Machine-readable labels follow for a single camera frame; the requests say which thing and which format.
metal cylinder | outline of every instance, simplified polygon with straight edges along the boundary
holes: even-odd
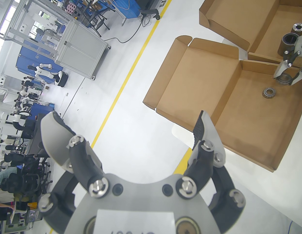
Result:
[[[295,23],[291,29],[291,33],[296,33],[298,36],[302,35],[302,23]]]
[[[283,56],[284,51],[286,51],[288,48],[293,47],[298,39],[298,35],[296,33],[288,33],[285,34],[282,37],[280,46],[279,46],[279,50],[277,51],[277,53],[280,56]]]

blue cabinet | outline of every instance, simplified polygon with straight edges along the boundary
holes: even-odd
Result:
[[[32,65],[34,67],[37,67],[40,65],[40,63],[51,64],[53,66],[53,69],[50,70],[51,72],[58,72],[63,70],[63,67],[55,64],[55,62],[52,59],[49,59],[41,54],[38,54],[26,47],[21,48],[19,57],[17,59],[16,67],[18,71],[35,77],[35,72],[33,70],[28,69],[27,66]],[[41,76],[41,78],[43,78],[49,84],[54,82],[52,79],[45,76]]]

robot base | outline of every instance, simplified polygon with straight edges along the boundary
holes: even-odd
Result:
[[[68,80],[69,75],[67,73],[65,73],[64,71],[59,71],[59,77],[60,77],[60,81],[57,82],[55,80],[55,85],[59,86],[59,87],[64,87],[64,85],[66,84],[66,81]]]

humanoid robot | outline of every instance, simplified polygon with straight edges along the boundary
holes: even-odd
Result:
[[[45,76],[50,79],[54,79],[55,85],[57,85],[59,87],[64,87],[64,85],[69,77],[69,75],[67,73],[65,73],[64,71],[50,72],[48,70],[43,69],[43,67],[47,67],[49,70],[53,68],[51,64],[42,64],[42,63],[37,67],[28,65],[27,68],[35,71],[35,77],[42,83],[45,83],[45,80],[42,79],[40,76]]]

silver screw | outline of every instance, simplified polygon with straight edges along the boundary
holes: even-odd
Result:
[[[181,186],[182,186],[182,189],[183,189],[185,192],[187,192],[187,193],[192,193],[192,191],[193,191],[193,184],[192,184],[190,181],[188,181],[188,180],[184,181],[184,182],[181,184]]]
[[[205,140],[203,145],[201,145],[201,148],[203,148],[204,150],[209,151],[209,152],[214,150],[213,143],[210,142],[209,140]]]
[[[108,191],[108,187],[109,182],[103,177],[101,180],[98,179],[89,185],[89,194],[92,197],[102,197]]]
[[[74,137],[72,137],[69,141],[69,147],[73,147],[81,142],[84,141],[84,137],[79,136],[79,135],[75,135]]]
[[[43,195],[38,203],[39,210],[44,213],[53,207],[53,202],[50,199],[50,193]]]
[[[181,188],[179,188],[179,194],[185,198],[192,198],[197,193],[197,187],[193,179],[187,176],[183,176]]]
[[[223,155],[222,154],[218,154],[218,153],[215,153],[215,156],[214,156],[214,159],[217,163],[220,163],[223,161]]]
[[[234,202],[237,204],[237,207],[242,208],[246,204],[246,200],[242,192],[237,189],[232,189],[229,192],[229,196],[233,198]]]
[[[93,190],[92,190],[92,192],[95,193],[95,194],[98,194],[98,192],[100,190],[102,190],[102,188],[103,188],[103,182],[102,182],[102,180],[98,179],[98,180],[96,180],[93,183]]]

